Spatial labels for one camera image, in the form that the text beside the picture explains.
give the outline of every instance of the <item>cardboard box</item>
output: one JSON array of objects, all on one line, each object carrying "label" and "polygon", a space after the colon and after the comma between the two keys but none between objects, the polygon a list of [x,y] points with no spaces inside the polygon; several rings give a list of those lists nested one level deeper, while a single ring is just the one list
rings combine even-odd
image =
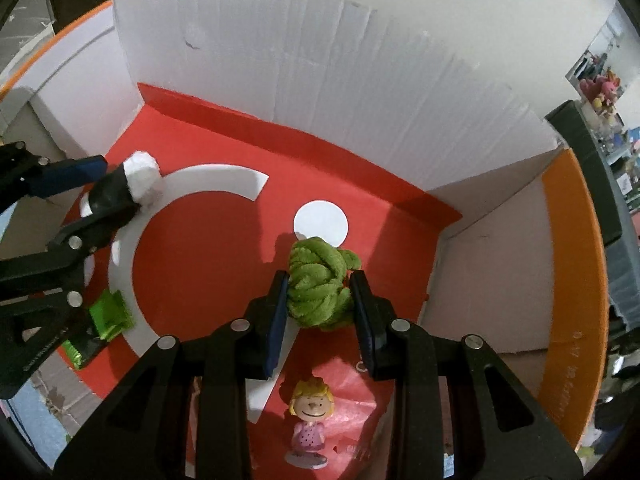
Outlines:
[{"label": "cardboard box", "polygon": [[[375,293],[434,335],[477,333],[512,354],[577,445],[608,310],[580,167],[510,89],[427,32],[343,0],[115,0],[56,36],[0,98],[7,131],[35,114],[67,156],[116,164],[147,150],[168,184],[95,255],[88,293],[121,290],[137,320],[78,373],[99,397],[158,335],[204,335],[242,312],[286,262],[296,210],[329,200]],[[279,474],[260,446],[268,424],[287,424],[304,372],[336,384],[337,412],[359,406],[334,436],[369,445],[391,390],[357,361],[352,332],[289,324],[280,375],[248,384],[256,478]],[[353,459],[336,442],[323,478]]]}]

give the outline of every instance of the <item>green plastic object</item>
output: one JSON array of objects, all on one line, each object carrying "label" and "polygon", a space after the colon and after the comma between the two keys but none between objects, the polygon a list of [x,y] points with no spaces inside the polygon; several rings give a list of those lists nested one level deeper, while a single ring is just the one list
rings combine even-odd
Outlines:
[{"label": "green plastic object", "polygon": [[336,249],[319,237],[293,244],[289,255],[289,315],[300,326],[335,330],[353,322],[347,271],[360,268],[352,251]]},{"label": "green plastic object", "polygon": [[105,290],[90,308],[87,326],[62,343],[76,370],[87,366],[117,335],[134,325],[120,291]]}]

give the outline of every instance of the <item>green yarn ball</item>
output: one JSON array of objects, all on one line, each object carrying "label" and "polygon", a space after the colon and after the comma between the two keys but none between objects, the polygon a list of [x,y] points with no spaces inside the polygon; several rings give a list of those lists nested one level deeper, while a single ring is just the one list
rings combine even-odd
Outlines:
[{"label": "green yarn ball", "polygon": [[352,251],[320,237],[293,244],[289,255],[289,315],[300,326],[335,330],[353,323],[353,298],[344,286],[347,270],[361,266]]}]

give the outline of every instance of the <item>pink polka dot dress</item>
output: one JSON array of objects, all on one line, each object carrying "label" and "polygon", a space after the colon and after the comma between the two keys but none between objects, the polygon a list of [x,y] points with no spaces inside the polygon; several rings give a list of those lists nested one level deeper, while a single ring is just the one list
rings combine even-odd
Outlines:
[{"label": "pink polka dot dress", "polygon": [[324,424],[322,422],[312,422],[311,424],[299,422],[293,433],[292,445],[297,452],[315,453],[324,448],[322,443]]}]

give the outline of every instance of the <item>toy figurine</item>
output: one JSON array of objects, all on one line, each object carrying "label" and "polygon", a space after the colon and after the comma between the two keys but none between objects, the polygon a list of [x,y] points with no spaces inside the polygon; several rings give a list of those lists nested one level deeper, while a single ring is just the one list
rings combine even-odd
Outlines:
[{"label": "toy figurine", "polygon": [[610,107],[616,103],[619,86],[620,78],[611,70],[607,70],[606,76],[599,75],[593,81],[590,79],[582,79],[580,81],[580,90],[587,98],[587,101],[593,103],[598,99],[600,107],[602,105]]},{"label": "toy figurine", "polygon": [[334,396],[329,386],[319,377],[298,381],[289,403],[289,412],[302,422],[297,423],[293,430],[292,450],[286,454],[285,460],[304,469],[325,467],[327,458],[318,451],[324,449],[322,420],[334,412]]}]

